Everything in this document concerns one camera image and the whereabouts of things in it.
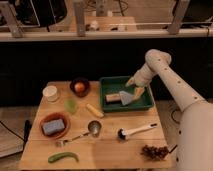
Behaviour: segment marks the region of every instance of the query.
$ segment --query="sponge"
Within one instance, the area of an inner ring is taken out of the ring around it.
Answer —
[[[62,119],[57,119],[45,122],[42,125],[42,128],[45,135],[52,135],[54,133],[62,131],[65,128],[65,125]]]

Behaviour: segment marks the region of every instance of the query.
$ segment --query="green pepper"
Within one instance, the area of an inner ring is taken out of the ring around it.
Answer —
[[[73,157],[76,160],[76,162],[79,162],[77,154],[72,153],[72,152],[63,152],[63,153],[54,154],[54,155],[52,155],[48,158],[48,162],[54,163],[54,162],[56,162],[59,159],[62,159],[64,157]]]

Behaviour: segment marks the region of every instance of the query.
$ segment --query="ladle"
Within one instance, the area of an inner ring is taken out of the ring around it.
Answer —
[[[63,147],[66,143],[72,142],[74,140],[77,140],[77,139],[85,137],[85,136],[88,136],[89,134],[91,134],[93,137],[98,137],[100,130],[101,130],[101,123],[99,121],[91,121],[88,124],[88,130],[89,130],[89,132],[81,134],[81,135],[74,137],[72,139],[56,141],[56,146],[57,147]]]

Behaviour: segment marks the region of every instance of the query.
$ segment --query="apple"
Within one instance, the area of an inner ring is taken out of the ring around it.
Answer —
[[[74,85],[74,90],[76,93],[81,93],[81,92],[85,91],[85,88],[86,87],[85,87],[84,83],[82,83],[82,82],[77,82]]]

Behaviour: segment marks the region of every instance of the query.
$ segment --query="green plastic bin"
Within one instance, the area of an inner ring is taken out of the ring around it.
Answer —
[[[150,90],[147,87],[145,87],[145,91],[141,95],[140,99],[129,105],[123,106],[121,102],[106,102],[105,96],[107,94],[118,93],[122,90],[132,94],[134,93],[135,85],[125,87],[129,78],[130,76],[100,78],[100,102],[104,112],[147,110],[154,105]]]

